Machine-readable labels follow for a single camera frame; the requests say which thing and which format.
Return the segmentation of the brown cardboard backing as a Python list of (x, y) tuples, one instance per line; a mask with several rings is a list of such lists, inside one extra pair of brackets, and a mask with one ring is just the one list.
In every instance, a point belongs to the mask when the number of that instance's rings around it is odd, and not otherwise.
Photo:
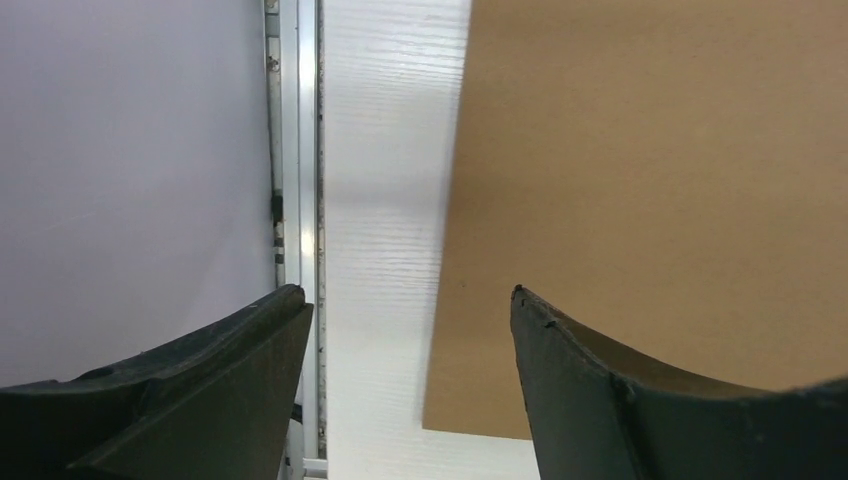
[(475, 2), (425, 428), (528, 437), (516, 285), (723, 381), (845, 375), (846, 3)]

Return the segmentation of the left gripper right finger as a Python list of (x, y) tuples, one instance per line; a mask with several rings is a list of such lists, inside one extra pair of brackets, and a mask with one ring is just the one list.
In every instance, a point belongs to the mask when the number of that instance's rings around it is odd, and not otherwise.
[(769, 392), (640, 353), (517, 286), (510, 326), (544, 479), (843, 479), (847, 382)]

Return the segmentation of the aluminium rail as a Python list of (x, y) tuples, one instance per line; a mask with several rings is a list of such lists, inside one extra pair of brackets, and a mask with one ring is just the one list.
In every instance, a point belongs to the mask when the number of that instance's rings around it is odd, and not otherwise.
[(323, 340), (321, 4), (266, 1), (264, 32), (277, 284), (297, 284), (314, 306), (283, 479), (328, 476)]

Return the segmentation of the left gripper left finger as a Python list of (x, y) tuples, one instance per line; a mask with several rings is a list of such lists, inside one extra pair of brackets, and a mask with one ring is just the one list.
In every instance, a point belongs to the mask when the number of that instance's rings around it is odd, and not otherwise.
[(274, 479), (313, 316), (283, 286), (73, 380), (1, 391), (5, 479)]

